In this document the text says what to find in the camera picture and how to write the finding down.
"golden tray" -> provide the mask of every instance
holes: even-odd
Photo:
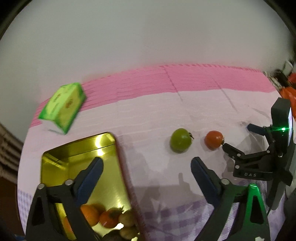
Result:
[[[46,151],[41,161],[41,183],[46,186],[63,184],[67,179],[75,179],[77,174],[88,167],[94,157],[103,159],[104,170],[94,188],[87,204],[100,203],[108,210],[112,207],[131,209],[127,188],[124,183],[118,158],[116,140],[111,133],[86,137]],[[62,204],[56,204],[61,220],[66,216]],[[114,229],[121,229],[119,223]],[[92,227],[95,232],[104,236],[112,229],[104,228],[100,223]],[[75,236],[64,228],[69,239]]]

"green and yellow carton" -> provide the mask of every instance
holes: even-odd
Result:
[[[80,83],[61,86],[39,115],[48,130],[67,134],[86,99]]]

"white wall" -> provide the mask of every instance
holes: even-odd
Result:
[[[24,140],[62,84],[163,63],[272,70],[291,46],[262,0],[33,0],[0,41],[0,122]]]

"green tomato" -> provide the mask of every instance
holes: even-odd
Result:
[[[191,145],[192,135],[184,128],[179,128],[174,131],[170,138],[170,147],[174,152],[185,152]]]

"tablecloth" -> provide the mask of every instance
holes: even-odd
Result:
[[[43,152],[102,132],[112,132],[126,157],[127,171],[150,240],[194,240],[213,207],[207,204],[190,171],[201,157],[209,169],[234,184],[248,180],[232,176],[233,161],[222,148],[210,151],[204,136],[218,130],[226,142],[252,153],[267,142],[247,131],[253,123],[271,124],[270,108],[279,97],[258,70],[210,64],[147,67],[90,80],[83,85],[87,100],[67,135],[44,129],[36,111],[28,131],[18,174],[18,205],[23,228],[37,185]],[[169,139],[177,128],[195,138],[189,150],[176,154]],[[266,184],[256,181],[263,196]],[[283,199],[269,216],[272,240],[283,221]],[[237,204],[219,240],[227,237]]]

